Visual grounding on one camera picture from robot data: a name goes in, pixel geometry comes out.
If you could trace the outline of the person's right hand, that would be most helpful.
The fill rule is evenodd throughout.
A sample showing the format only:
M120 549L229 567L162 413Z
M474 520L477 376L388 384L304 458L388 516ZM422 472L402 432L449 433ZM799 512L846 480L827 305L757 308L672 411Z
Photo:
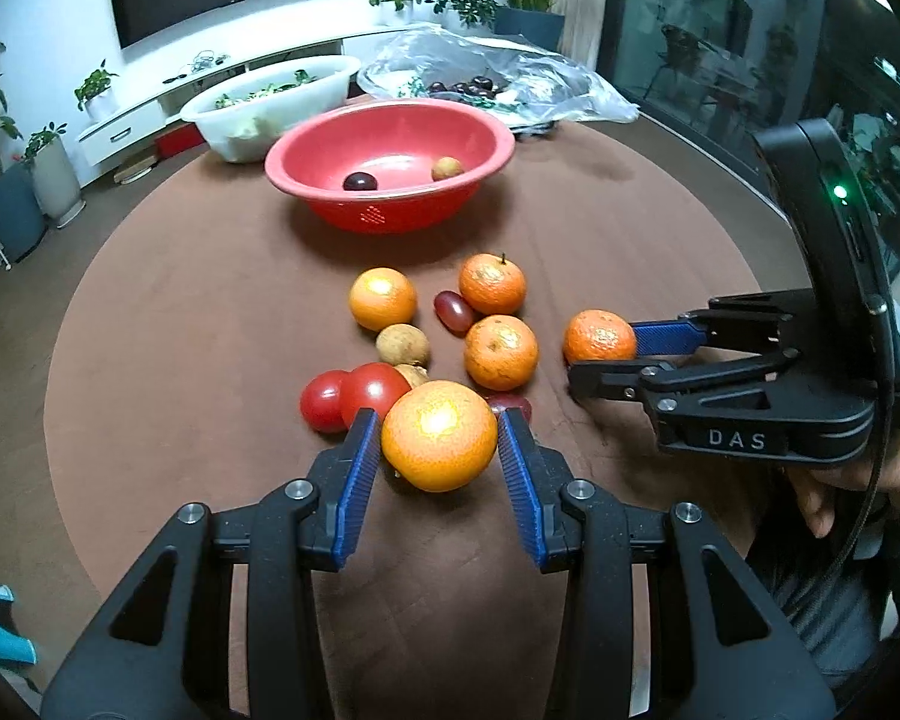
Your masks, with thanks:
M860 458L834 468L808 470L790 466L788 479L797 496L798 511L802 512L806 525L814 538L829 535L836 518L836 504L832 502L832 489L865 491L875 471L871 458ZM889 444L877 483L878 493L889 497L894 511L900 514L900 434Z

